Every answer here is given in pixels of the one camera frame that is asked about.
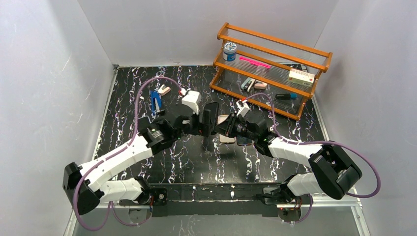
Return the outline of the black arm mounting base bar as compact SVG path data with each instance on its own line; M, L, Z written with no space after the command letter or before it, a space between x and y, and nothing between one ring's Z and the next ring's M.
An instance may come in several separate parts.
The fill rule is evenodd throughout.
M277 183L151 184L156 216L300 216L305 202L280 194Z

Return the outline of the beige pink phone case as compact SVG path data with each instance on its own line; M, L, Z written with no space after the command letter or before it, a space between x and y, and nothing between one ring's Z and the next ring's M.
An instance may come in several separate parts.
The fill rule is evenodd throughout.
M219 133L219 142L221 144L234 144L236 142L236 137L229 137L226 135L226 131L228 128L228 122L226 119L229 115L219 115L218 116L218 124L221 124L222 132Z

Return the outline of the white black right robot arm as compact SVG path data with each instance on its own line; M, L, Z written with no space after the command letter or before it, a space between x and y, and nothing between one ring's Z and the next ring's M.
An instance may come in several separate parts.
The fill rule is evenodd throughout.
M227 137L251 139L255 149L264 156L283 158L308 167L307 174L287 178L278 190L266 197L289 201L306 194L321 194L340 200L362 177L360 168L335 144L301 145L279 138L271 132L264 119L249 122L230 114L214 131Z

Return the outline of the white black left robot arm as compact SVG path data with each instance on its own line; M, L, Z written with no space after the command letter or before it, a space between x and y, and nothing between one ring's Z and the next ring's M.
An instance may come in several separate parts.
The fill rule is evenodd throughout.
M166 149L183 136L208 137L217 125L218 104L206 104L198 115L181 105L173 113L164 113L154 121L147 116L138 120L139 132L125 144L93 161L64 168L63 189L77 210L84 215L100 203L131 200L143 203L150 196L150 186L143 177L113 181L122 170Z

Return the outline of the purple edged smartphone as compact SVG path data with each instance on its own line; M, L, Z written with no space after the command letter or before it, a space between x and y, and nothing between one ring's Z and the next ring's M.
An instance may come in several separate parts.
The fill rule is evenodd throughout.
M253 141L247 137L236 136L236 143L239 146L250 146L252 145Z

